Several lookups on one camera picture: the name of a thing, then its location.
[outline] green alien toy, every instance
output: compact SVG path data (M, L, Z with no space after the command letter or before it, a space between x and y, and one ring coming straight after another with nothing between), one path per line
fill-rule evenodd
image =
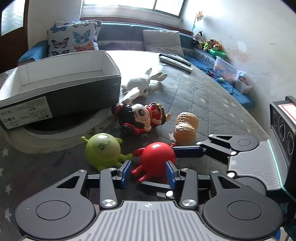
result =
M89 140L81 137L81 140L87 142L85 154L88 162L99 172L110 167L120 168L122 163L133 157L131 153L122 155L120 144L123 140L107 133L96 134Z

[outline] cardboard box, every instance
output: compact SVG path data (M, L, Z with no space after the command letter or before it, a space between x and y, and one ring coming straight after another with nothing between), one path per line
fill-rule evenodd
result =
M103 50L69 53L18 66L0 89L5 129L119 100L121 74Z

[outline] white remote control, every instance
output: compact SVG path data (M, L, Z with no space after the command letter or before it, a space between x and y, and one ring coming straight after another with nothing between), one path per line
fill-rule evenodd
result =
M168 57L165 57L165 56L160 56L159 57L159 60L160 61L163 61L163 62L166 62L166 63L168 63L168 64L171 64L171 65L173 65L173 66L176 66L176 67L179 67L179 68L181 68L181 69L183 69L183 70L186 70L186 71L188 71L188 72L192 72L192 70L193 70L193 68L191 68L191 67L189 67L189 66L187 66L187 65L185 65L185 64L182 64L182 63L180 63L180 62L178 62L178 61L176 61L176 60L173 60L173 59L171 59L171 58L168 58Z

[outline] clear plastic container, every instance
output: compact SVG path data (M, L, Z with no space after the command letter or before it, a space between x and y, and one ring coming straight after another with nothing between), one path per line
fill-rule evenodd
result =
M239 73L243 72L239 70L233 63L226 59L222 59L217 56L214 65L213 72L220 75L223 79L234 85L239 77Z
M245 83L240 81L240 79L235 82L234 87L242 94L247 94L250 89L252 89L251 85L246 85Z

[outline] door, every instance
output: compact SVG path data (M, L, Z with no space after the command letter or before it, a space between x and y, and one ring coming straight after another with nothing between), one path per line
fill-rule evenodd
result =
M0 73L17 66L28 51L29 0L14 0L0 12Z

